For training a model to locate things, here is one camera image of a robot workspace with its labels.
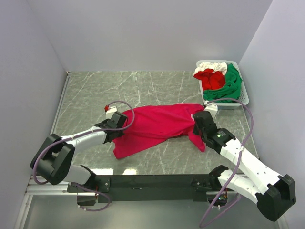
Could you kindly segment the magenta pink t-shirt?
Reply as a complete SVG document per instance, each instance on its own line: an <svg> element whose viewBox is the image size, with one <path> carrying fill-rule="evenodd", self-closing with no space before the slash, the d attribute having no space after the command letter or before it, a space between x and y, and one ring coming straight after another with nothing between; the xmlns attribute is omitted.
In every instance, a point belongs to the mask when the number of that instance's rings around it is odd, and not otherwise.
<svg viewBox="0 0 305 229"><path fill-rule="evenodd" d="M117 159L126 158L145 149L156 146L170 138L187 136L201 151L205 145L198 135L193 133L195 121L193 115L202 111L201 104L148 105L124 111L131 126L123 130L123 136L113 140L113 153Z"/></svg>

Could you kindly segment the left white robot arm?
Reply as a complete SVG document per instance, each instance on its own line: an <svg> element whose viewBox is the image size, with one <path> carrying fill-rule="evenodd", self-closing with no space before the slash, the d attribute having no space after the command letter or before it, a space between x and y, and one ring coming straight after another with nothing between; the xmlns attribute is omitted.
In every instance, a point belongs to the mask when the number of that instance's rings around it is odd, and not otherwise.
<svg viewBox="0 0 305 229"><path fill-rule="evenodd" d="M68 181L78 183L85 192L93 190L95 174L84 166L74 165L73 157L92 146L102 145L122 136L122 127L126 120L126 115L114 112L110 119L86 131L69 136L49 135L30 163L33 173L42 176L52 185Z"/></svg>

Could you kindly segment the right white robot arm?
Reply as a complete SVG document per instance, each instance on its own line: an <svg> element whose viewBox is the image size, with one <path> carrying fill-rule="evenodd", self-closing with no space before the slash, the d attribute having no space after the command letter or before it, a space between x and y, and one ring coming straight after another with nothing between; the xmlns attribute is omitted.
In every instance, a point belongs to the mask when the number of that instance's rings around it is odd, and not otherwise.
<svg viewBox="0 0 305 229"><path fill-rule="evenodd" d="M209 173L205 187L236 191L254 202L270 221L277 221L296 203L295 181L289 175L282 176L263 164L231 132L218 128L210 112L197 112L194 121L194 132L202 141L244 173L218 166Z"/></svg>

